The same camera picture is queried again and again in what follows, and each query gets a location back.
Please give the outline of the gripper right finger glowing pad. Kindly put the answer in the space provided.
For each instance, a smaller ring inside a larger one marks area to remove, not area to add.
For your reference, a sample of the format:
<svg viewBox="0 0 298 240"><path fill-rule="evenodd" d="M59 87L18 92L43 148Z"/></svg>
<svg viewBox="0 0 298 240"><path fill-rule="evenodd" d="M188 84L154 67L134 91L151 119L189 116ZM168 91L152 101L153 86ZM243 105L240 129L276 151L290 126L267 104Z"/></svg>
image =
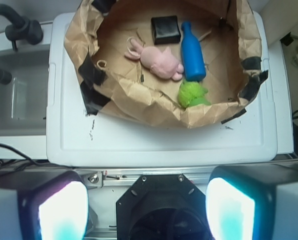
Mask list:
<svg viewBox="0 0 298 240"><path fill-rule="evenodd" d="M298 163L219 165L205 209L216 240L298 240Z"/></svg>

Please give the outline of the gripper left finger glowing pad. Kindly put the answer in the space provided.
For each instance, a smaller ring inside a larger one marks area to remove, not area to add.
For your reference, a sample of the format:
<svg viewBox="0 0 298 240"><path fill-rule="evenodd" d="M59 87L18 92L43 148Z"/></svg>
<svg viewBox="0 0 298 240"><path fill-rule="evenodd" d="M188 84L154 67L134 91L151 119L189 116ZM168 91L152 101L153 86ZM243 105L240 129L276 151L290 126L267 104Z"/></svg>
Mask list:
<svg viewBox="0 0 298 240"><path fill-rule="evenodd" d="M77 172L0 171L0 240L81 240L88 215Z"/></svg>

